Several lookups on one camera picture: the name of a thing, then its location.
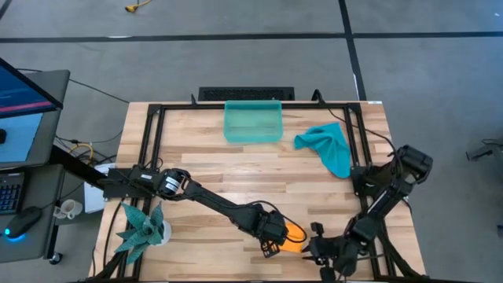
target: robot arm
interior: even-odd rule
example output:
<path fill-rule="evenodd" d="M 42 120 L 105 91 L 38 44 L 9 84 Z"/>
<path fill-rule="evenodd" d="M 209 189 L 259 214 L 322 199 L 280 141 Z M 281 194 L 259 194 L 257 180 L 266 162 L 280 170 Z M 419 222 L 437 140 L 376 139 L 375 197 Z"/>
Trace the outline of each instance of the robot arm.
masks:
<path fill-rule="evenodd" d="M 317 236 L 312 237 L 303 249 L 303 252 L 311 253 L 311 256 L 304 259 L 313 260 L 317 265 L 324 266 L 320 270 L 324 281 L 335 281 L 334 270 L 344 276 L 352 275 L 356 271 L 358 254 L 365 255 L 377 236 L 386 242 L 384 244 L 392 250 L 391 254 L 395 259 L 399 257 L 391 242 L 382 237 L 380 223 L 398 202 L 409 196 L 416 184 L 426 180 L 432 162 L 430 156 L 406 145 L 397 151 L 397 156 L 391 162 L 352 174 L 355 192 L 366 196 L 372 195 L 374 202 L 366 211 L 350 220 L 341 236 L 324 238 L 323 225 L 311 223 L 311 229 Z M 402 266 L 404 270 L 413 272 L 407 268 L 406 263 Z"/>
<path fill-rule="evenodd" d="M 260 241 L 264 256 L 276 255 L 287 239 L 285 217 L 277 210 L 266 211 L 261 201 L 235 204 L 190 178 L 188 171 L 171 168 L 161 172 L 133 166 L 129 176 L 124 176 L 129 186 L 158 196 L 164 200 L 196 201 L 229 218 L 237 228 Z"/>

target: teal towel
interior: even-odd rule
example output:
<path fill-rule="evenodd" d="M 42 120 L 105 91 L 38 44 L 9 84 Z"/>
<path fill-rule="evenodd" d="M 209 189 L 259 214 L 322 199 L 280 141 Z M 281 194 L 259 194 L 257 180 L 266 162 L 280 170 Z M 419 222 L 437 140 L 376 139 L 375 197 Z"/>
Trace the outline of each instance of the teal towel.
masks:
<path fill-rule="evenodd" d="M 295 149 L 314 149 L 327 169 L 339 178 L 350 174 L 351 152 L 339 123 L 312 127 L 305 134 L 298 134 L 293 141 Z"/>

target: monitor screen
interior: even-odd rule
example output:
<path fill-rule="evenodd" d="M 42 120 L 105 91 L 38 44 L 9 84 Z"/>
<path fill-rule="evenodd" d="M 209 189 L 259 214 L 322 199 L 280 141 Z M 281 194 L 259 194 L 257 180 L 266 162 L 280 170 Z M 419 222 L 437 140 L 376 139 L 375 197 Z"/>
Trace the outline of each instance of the monitor screen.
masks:
<path fill-rule="evenodd" d="M 47 112 L 58 108 L 47 92 L 12 69 L 11 66 L 0 64 L 0 118 Z"/>

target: green plant leaves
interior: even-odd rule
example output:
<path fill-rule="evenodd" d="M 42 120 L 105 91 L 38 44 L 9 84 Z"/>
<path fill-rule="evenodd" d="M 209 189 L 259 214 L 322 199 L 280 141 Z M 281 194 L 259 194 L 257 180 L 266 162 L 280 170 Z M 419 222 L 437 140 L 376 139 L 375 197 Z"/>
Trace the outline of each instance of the green plant leaves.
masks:
<path fill-rule="evenodd" d="M 134 233 L 133 235 L 131 235 L 131 237 L 129 239 L 127 239 L 127 241 L 123 242 L 123 244 L 121 244 L 116 249 L 115 252 L 127 251 L 128 249 L 133 248 L 133 246 L 135 246 L 135 245 L 145 243 L 148 239 L 149 239 L 149 237 L 147 237 L 141 231 L 138 231 L 137 233 Z"/>
<path fill-rule="evenodd" d="M 156 231 L 152 236 L 150 236 L 148 242 L 149 244 L 160 244 L 160 242 L 163 240 L 161 237 L 159 231 Z"/>
<path fill-rule="evenodd" d="M 141 228 L 141 230 L 143 231 L 143 233 L 145 233 L 145 235 L 150 237 L 150 236 L 152 236 L 154 231 L 157 230 L 157 227 L 152 225 L 152 223 L 150 222 L 150 219 L 147 217 L 145 219 L 145 221 L 143 222 L 143 227 Z"/>
<path fill-rule="evenodd" d="M 117 233 L 117 236 L 121 237 L 124 240 L 127 240 L 131 236 L 133 236 L 133 234 L 135 234 L 136 232 L 137 232 L 136 229 L 131 229 L 131 230 L 128 230 L 128 231 Z"/>
<path fill-rule="evenodd" d="M 147 215 L 145 215 L 145 213 L 143 213 L 141 210 L 130 205 L 127 205 L 125 203 L 121 204 L 124 208 L 124 211 L 126 212 L 127 221 L 129 221 L 131 225 L 133 225 L 133 227 L 137 230 L 141 230 L 141 228 L 143 227 L 143 222 L 147 218 Z"/>
<path fill-rule="evenodd" d="M 152 211 L 152 214 L 150 215 L 150 222 L 156 226 L 159 227 L 161 224 L 163 224 L 164 216 L 163 216 L 163 210 L 161 208 L 161 202 L 154 208 Z"/>
<path fill-rule="evenodd" d="M 151 244 L 160 244 L 163 240 L 163 211 L 161 203 L 153 209 L 152 215 L 148 217 L 135 207 L 121 203 L 126 212 L 127 221 L 131 223 L 134 229 L 117 233 L 119 237 L 126 240 L 117 249 L 116 252 L 131 252 L 127 257 L 127 264 L 133 263 L 147 247 Z"/>
<path fill-rule="evenodd" d="M 144 250 L 147 249 L 148 246 L 149 246 L 149 243 L 144 243 L 144 244 L 140 244 L 140 245 L 134 247 L 133 250 L 129 253 L 129 255 L 127 257 L 126 264 L 134 263 L 134 261 L 138 257 L 140 257 L 140 255 L 143 253 Z"/>

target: black floor stripe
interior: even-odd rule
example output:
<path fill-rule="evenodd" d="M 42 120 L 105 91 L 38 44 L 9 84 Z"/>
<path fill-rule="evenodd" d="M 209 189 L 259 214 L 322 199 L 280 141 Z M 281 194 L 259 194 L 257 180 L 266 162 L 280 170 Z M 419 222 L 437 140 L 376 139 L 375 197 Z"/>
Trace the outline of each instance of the black floor stripe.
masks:
<path fill-rule="evenodd" d="M 354 39 L 450 39 L 503 37 L 503 31 L 459 31 L 459 32 L 384 32 L 353 34 Z"/>
<path fill-rule="evenodd" d="M 0 16 L 6 5 L 0 9 Z M 134 36 L 87 36 L 87 37 L 37 37 L 0 38 L 0 43 L 74 43 L 74 42 L 176 42 L 176 41 L 218 41 L 253 39 L 462 39 L 500 38 L 503 31 L 459 31 L 459 32 L 395 32 L 344 34 L 340 32 L 318 33 L 270 33 L 270 34 L 228 34 L 228 35 L 134 35 Z"/>
<path fill-rule="evenodd" d="M 354 80 L 356 82 L 358 100 L 366 101 L 367 94 L 363 86 L 362 70 L 358 62 L 358 55 L 356 54 L 356 46 L 354 45 L 353 32 L 351 30 L 351 22 L 349 21 L 349 13 L 347 12 L 346 1 L 339 0 L 340 14 L 343 18 L 344 34 L 347 36 L 347 51 L 349 52 L 349 59 L 351 62 L 351 69 L 353 70 Z"/>
<path fill-rule="evenodd" d="M 10 3 L 11 3 L 12 1 L 13 1 L 13 0 L 6 0 L 6 1 L 3 3 L 2 7 L 0 8 L 0 20 L 2 19 L 3 15 L 5 15 L 5 14 L 6 14 L 7 9 L 9 8 Z"/>
<path fill-rule="evenodd" d="M 0 43 L 71 43 L 71 42 L 170 42 L 208 40 L 254 39 L 344 39 L 342 33 L 270 33 L 228 35 L 140 35 L 112 37 L 64 37 L 64 38 L 4 38 Z"/>

